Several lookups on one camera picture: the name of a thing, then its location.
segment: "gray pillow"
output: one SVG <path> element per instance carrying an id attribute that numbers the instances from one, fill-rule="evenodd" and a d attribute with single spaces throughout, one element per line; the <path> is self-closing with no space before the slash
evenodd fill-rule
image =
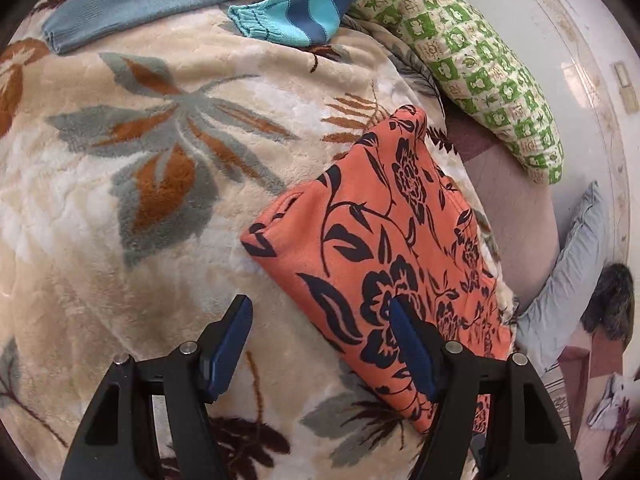
<path id="1" fill-rule="evenodd" d="M 598 283 L 607 252 L 609 208 L 594 180 L 544 288 L 516 320 L 516 345 L 541 375 L 569 342 Z"/>

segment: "blanket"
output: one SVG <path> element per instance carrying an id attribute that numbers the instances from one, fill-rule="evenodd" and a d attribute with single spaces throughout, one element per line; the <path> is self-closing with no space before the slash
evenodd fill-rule
<path id="1" fill-rule="evenodd" d="M 167 354 L 243 293 L 254 327 L 209 407 L 232 478 L 407 478 L 422 437 L 341 367 L 239 235 L 371 124 L 419 105 L 431 156 L 483 219 L 508 322 L 513 297 L 424 64 L 384 30 L 341 28 L 307 50 L 244 38 L 225 6 L 58 57 L 39 32 L 52 6 L 0 57 L 0 418 L 37 474 L 59 478 L 114 354 Z M 176 478 L 160 402 L 156 427 Z"/>

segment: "green and white checkered pillow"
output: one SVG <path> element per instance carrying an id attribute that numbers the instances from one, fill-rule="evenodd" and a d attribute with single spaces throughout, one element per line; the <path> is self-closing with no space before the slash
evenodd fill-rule
<path id="1" fill-rule="evenodd" d="M 560 180 L 562 144 L 542 89 L 466 0 L 356 0 L 348 14 L 409 45 L 444 93 L 502 140 L 534 181 Z"/>

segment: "folded orange garment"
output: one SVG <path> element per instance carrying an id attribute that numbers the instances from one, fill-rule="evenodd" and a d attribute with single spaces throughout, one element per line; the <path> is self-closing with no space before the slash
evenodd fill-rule
<path id="1" fill-rule="evenodd" d="M 393 297 L 477 355 L 505 359 L 511 343 L 476 218 L 431 158 L 426 123 L 421 108 L 399 108 L 241 236 L 346 363 L 420 432 L 434 409 L 416 392 L 389 327 Z M 476 431 L 487 409 L 479 397 Z"/>

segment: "blue gripper pad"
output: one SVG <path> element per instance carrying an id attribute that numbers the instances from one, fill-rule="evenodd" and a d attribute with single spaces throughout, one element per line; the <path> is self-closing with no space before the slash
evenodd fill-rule
<path id="1" fill-rule="evenodd" d="M 393 298 L 389 305 L 389 322 L 402 352 L 402 358 L 414 380 L 415 389 L 435 402 L 437 389 L 433 376 L 433 362 L 396 298 Z"/>
<path id="2" fill-rule="evenodd" d="M 242 348 L 244 348 L 253 321 L 254 306 L 249 298 L 244 297 L 236 315 L 226 329 L 218 350 L 210 361 L 209 377 L 211 380 L 207 387 L 207 394 L 213 400 L 216 400 L 229 388 L 231 377 L 233 377 L 238 360 L 242 355 Z"/>

